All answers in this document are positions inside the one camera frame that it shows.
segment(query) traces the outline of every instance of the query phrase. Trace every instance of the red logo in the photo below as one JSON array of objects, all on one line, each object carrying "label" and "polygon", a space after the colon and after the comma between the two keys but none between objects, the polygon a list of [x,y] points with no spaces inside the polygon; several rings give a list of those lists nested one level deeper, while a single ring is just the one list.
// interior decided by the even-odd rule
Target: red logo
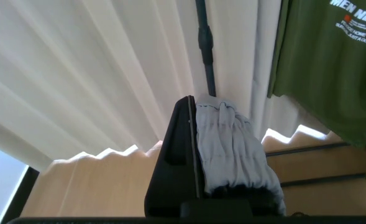
[{"label": "red logo", "polygon": [[345,15],[344,16],[344,21],[350,22],[351,21],[351,17],[349,15]]}]

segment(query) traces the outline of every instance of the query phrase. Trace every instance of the gray cloth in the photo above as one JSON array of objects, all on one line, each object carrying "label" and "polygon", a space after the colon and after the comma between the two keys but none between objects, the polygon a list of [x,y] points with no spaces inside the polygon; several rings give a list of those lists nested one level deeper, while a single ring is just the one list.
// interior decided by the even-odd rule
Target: gray cloth
[{"label": "gray cloth", "polygon": [[227,100],[209,95],[196,103],[198,149],[205,176],[205,192],[228,185],[265,187],[275,196],[278,212],[286,212],[280,181],[267,165],[263,146],[249,120]]}]

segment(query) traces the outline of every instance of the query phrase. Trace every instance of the green fabric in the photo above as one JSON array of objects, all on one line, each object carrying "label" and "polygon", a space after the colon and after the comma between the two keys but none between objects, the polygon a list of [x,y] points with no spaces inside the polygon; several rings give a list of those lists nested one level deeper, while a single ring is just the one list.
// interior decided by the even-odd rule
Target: green fabric
[{"label": "green fabric", "polygon": [[283,0],[272,94],[294,98],[343,140],[365,146],[366,1]]}]

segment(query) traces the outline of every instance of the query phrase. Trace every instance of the pleated curtain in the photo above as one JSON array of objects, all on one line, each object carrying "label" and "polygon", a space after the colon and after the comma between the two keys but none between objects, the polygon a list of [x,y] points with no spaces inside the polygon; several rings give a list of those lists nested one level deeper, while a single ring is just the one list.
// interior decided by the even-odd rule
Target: pleated curtain
[{"label": "pleated curtain", "polygon": [[[316,126],[267,99],[278,0],[206,1],[217,96],[261,139]],[[192,0],[0,0],[0,150],[38,170],[55,159],[162,140],[174,104],[208,92]]]}]

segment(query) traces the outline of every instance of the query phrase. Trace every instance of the metal rod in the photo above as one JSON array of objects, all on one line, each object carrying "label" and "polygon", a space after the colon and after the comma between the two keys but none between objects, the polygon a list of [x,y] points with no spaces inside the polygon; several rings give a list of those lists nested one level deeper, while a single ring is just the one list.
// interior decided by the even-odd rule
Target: metal rod
[{"label": "metal rod", "polygon": [[306,179],[306,180],[294,180],[289,182],[281,183],[281,187],[291,187],[291,186],[298,186],[298,185],[308,185],[308,184],[321,184],[321,183],[329,183],[329,182],[337,182],[342,180],[352,180],[358,178],[364,178],[365,173],[358,173],[358,174],[348,174],[348,175],[338,175],[332,177],[320,177],[320,178],[313,178],[313,179]]},{"label": "metal rod", "polygon": [[211,96],[216,96],[216,86],[214,83],[213,71],[213,36],[208,25],[206,15],[206,5],[204,0],[196,0],[196,13],[198,15],[198,43],[202,53],[202,61],[205,66],[206,82],[208,84],[208,92]]},{"label": "metal rod", "polygon": [[334,148],[334,147],[343,147],[343,146],[349,146],[349,145],[350,144],[348,144],[346,142],[339,142],[339,143],[326,144],[326,145],[322,145],[322,146],[301,147],[301,148],[288,149],[288,150],[279,151],[279,152],[269,152],[269,153],[266,153],[266,156],[267,157],[280,156],[280,155],[285,155],[285,154],[308,152],[308,151],[315,151],[315,150],[321,150],[321,149],[330,149],[330,148]]}]

